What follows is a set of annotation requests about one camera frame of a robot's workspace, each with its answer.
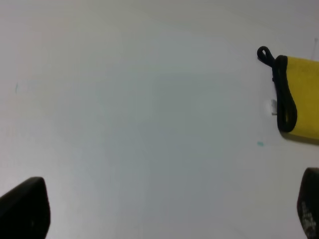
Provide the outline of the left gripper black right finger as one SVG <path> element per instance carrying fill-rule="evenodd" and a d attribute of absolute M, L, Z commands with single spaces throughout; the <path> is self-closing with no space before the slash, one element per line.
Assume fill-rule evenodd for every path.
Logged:
<path fill-rule="evenodd" d="M 308 239 L 319 238 L 319 169 L 307 168 L 303 174 L 297 213 Z"/>

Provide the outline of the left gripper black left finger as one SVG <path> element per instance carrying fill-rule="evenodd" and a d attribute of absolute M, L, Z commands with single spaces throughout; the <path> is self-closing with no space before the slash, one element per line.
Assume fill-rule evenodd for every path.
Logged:
<path fill-rule="evenodd" d="M 50 227 L 45 181 L 31 177 L 0 198 L 2 239 L 44 239 Z"/>

